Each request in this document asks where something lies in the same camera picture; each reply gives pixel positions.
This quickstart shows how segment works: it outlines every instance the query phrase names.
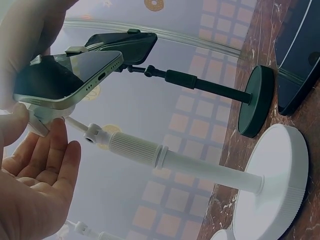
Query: phone screen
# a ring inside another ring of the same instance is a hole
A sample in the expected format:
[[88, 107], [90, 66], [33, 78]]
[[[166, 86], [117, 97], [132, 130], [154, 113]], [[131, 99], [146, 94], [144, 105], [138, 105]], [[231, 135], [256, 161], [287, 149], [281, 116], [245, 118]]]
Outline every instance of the phone screen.
[[18, 74], [14, 94], [63, 99], [75, 93], [119, 55], [117, 51], [96, 51], [74, 56], [38, 57]]

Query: smartphone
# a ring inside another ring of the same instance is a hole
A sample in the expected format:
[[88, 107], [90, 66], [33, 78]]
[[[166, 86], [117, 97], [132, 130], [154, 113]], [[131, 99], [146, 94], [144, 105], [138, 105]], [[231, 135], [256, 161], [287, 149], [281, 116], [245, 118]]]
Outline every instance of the smartphone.
[[120, 51], [38, 57], [17, 76], [13, 98], [46, 108], [68, 109], [124, 62]]
[[128, 32], [95, 34], [85, 47], [90, 51], [120, 51], [125, 65], [141, 65], [149, 56], [158, 37], [152, 32], [131, 29]]

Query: marble surface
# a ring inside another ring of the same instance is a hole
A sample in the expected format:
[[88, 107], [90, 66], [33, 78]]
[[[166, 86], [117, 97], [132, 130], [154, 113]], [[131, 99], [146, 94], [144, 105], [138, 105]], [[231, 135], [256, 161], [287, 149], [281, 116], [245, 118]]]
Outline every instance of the marble surface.
[[[294, 1], [296, 0], [258, 0], [242, 49], [242, 57], [238, 61], [237, 89], [245, 89], [255, 65], [276, 69], [275, 39], [288, 7], [294, 4]], [[298, 128], [305, 136], [309, 147], [309, 179], [300, 211], [292, 226], [280, 239], [320, 240], [320, 84], [314, 86], [311, 94], [293, 116], [279, 115], [277, 107], [275, 94], [261, 132], [256, 138], [249, 139], [240, 136], [235, 130], [240, 104], [233, 102], [220, 164], [243, 171], [259, 137], [268, 127], [281, 123]], [[228, 187], [215, 187], [198, 240], [210, 240], [218, 230], [231, 228], [237, 193], [237, 190]]]

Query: adjustable arm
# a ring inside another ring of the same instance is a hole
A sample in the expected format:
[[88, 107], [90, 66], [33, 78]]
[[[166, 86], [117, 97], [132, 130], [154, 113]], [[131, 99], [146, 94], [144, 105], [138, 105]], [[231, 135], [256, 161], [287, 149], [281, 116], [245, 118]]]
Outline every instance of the adjustable arm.
[[216, 84], [214, 82], [198, 79], [196, 76], [174, 71], [161, 71], [154, 66], [149, 65], [147, 68], [127, 66], [130, 73], [144, 73], [148, 78], [159, 77], [163, 78], [167, 83], [182, 86], [188, 89], [199, 89], [212, 94], [217, 94], [229, 99], [233, 99], [245, 104], [249, 104], [251, 101], [251, 94], [239, 91], [230, 87]]
[[264, 179], [261, 176], [187, 157], [170, 151], [167, 146], [122, 132], [109, 134], [93, 123], [87, 128], [71, 117], [67, 117], [66, 121], [81, 130], [89, 143], [108, 145], [110, 152], [152, 168], [171, 169], [255, 194], [263, 186]]

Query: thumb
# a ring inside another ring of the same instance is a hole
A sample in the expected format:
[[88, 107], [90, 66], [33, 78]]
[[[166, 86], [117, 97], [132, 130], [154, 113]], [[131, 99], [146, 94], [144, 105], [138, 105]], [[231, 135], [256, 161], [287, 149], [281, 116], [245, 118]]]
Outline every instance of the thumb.
[[13, 144], [24, 133], [28, 121], [29, 111], [22, 103], [17, 103], [14, 106], [12, 114], [1, 115], [0, 149]]

